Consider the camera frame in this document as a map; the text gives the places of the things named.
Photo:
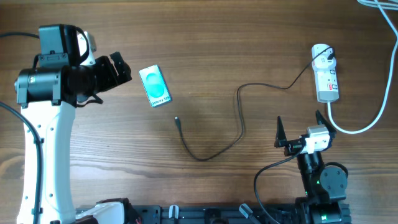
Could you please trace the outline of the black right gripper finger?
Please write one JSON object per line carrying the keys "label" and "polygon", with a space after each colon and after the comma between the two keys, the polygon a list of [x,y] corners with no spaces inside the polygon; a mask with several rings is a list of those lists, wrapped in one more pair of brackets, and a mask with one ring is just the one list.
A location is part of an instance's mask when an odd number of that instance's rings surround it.
{"label": "black right gripper finger", "polygon": [[285,142],[287,140],[282,119],[280,116],[277,117],[277,131],[275,136],[275,142]]}
{"label": "black right gripper finger", "polygon": [[325,125],[330,136],[335,137],[336,129],[322,116],[322,114],[319,110],[316,110],[315,116],[316,116],[318,125],[321,125],[321,124]]}

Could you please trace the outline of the light blue Galaxy smartphone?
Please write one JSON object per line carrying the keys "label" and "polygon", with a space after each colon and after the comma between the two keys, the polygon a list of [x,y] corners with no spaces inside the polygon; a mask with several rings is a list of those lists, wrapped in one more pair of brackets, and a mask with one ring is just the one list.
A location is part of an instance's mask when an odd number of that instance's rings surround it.
{"label": "light blue Galaxy smartphone", "polygon": [[139,76],[151,107],[155,108],[172,101],[172,96],[158,65],[140,70]]}

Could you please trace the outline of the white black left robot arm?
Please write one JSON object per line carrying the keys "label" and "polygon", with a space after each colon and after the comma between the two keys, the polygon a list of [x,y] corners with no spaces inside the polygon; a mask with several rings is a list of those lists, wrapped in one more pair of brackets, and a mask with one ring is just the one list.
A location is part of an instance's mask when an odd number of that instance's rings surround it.
{"label": "white black left robot arm", "polygon": [[119,52],[93,58],[79,27],[39,28],[41,52],[14,88],[25,131],[24,189],[18,223],[75,223],[70,190],[70,138],[77,108],[131,79]]}

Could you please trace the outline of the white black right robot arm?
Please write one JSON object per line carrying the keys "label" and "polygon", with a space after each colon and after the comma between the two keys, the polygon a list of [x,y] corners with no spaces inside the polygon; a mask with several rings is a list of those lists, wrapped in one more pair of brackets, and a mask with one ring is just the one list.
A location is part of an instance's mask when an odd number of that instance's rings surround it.
{"label": "white black right robot arm", "polygon": [[324,162],[322,152],[332,147],[336,129],[315,113],[317,125],[309,126],[298,139],[288,140],[281,117],[277,118],[275,147],[283,147],[285,156],[294,156],[302,177],[306,196],[297,198],[299,223],[351,223],[346,199],[348,170],[338,162]]}

